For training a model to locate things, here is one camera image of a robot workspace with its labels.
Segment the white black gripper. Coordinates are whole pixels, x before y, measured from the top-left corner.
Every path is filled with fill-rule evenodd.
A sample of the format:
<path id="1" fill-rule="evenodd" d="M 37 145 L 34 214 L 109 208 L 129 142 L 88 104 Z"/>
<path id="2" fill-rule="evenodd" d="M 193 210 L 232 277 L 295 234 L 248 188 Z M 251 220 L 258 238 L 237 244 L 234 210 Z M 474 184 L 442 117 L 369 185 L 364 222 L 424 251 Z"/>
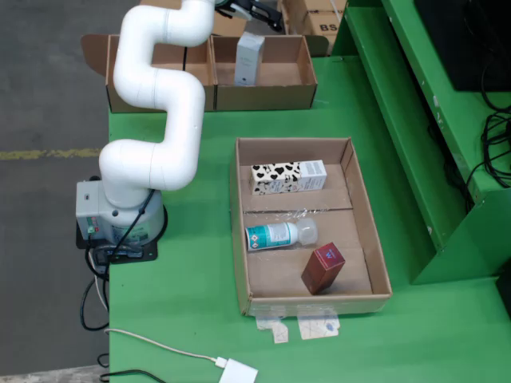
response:
<path id="1" fill-rule="evenodd" d="M 253 0 L 227 0 L 216 3 L 215 11 L 226 18 L 252 20 L 252 17 L 266 23 L 272 30 L 281 31 L 282 13 L 264 2 Z"/>

